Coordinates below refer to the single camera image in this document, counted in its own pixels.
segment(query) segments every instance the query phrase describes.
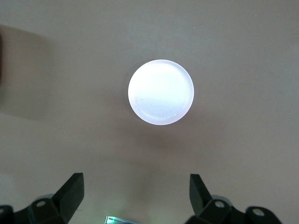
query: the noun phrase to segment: black plastic part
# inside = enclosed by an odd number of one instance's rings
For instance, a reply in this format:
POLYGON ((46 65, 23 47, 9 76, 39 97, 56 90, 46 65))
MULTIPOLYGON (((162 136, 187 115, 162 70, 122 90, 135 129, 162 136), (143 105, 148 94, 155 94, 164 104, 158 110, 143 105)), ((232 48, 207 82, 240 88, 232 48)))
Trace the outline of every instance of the black plastic part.
POLYGON ((83 197, 83 174, 75 173, 52 198, 38 199, 16 213, 0 206, 0 224, 68 224, 83 197))
POLYGON ((11 222, 13 219, 13 207, 9 205, 0 206, 0 223, 11 222))
POLYGON ((84 197, 83 173, 76 173, 52 197, 58 212, 68 223, 84 197))
POLYGON ((199 217, 213 224, 221 224, 228 222, 228 216, 231 212, 231 208, 228 203, 221 200, 211 200, 204 207, 199 217), (222 202, 223 208, 216 206, 216 202, 222 202))
POLYGON ((249 207, 246 209, 246 216, 252 221, 254 224, 281 224, 280 220, 268 209, 262 207, 249 207), (264 216, 256 215, 253 210, 259 209, 264 213, 264 216))
POLYGON ((189 197, 196 216, 198 216, 202 212, 202 209, 212 200, 212 196, 198 174, 190 175, 189 197))
POLYGON ((281 224, 268 209, 249 207, 242 213, 221 199, 213 199, 199 175, 190 175, 189 194, 195 216, 186 224, 281 224))

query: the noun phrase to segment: white circular disc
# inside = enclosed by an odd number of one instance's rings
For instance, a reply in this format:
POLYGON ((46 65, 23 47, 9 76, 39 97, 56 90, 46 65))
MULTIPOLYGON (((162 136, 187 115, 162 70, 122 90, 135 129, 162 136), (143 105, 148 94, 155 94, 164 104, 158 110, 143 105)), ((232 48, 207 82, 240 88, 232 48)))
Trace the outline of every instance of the white circular disc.
POLYGON ((133 111, 154 125, 181 119, 190 109, 193 97, 194 87, 188 72, 168 60, 154 60, 141 66, 128 88, 133 111))

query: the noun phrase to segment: beige surface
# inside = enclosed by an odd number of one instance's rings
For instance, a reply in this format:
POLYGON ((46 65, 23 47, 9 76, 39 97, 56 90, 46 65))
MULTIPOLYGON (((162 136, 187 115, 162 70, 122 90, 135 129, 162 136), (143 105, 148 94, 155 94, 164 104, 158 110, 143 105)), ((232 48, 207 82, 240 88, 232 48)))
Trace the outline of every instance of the beige surface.
POLYGON ((1 0, 0 204, 19 210, 83 172, 72 224, 182 224, 199 173, 237 209, 297 223, 298 11, 297 0, 1 0), (194 83, 190 111, 168 126, 127 99, 154 59, 194 83))

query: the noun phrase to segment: screw hole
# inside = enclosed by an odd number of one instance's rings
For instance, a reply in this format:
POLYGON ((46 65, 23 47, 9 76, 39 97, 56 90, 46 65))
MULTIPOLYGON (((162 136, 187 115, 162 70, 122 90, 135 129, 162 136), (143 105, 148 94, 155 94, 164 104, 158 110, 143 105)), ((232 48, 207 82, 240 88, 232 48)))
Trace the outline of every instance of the screw hole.
POLYGON ((215 205, 218 207, 218 208, 224 208, 224 203, 223 202, 221 202, 221 201, 216 201, 215 202, 215 205))
POLYGON ((253 209, 252 211, 257 216, 264 216, 265 215, 265 213, 262 210, 260 210, 260 209, 253 209))
POLYGON ((45 204, 46 204, 45 201, 40 201, 40 202, 36 203, 36 206, 37 206, 37 207, 42 207, 42 206, 44 206, 45 204))

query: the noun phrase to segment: round white lid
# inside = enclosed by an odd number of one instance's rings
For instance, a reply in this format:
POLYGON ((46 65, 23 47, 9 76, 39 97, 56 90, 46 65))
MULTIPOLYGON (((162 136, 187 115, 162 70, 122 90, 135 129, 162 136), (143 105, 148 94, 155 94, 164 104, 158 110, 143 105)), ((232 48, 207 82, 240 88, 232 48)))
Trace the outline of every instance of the round white lid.
POLYGON ((128 87, 133 111, 154 125, 181 119, 190 109, 193 97, 194 87, 188 72, 168 60, 154 60, 141 66, 128 87))

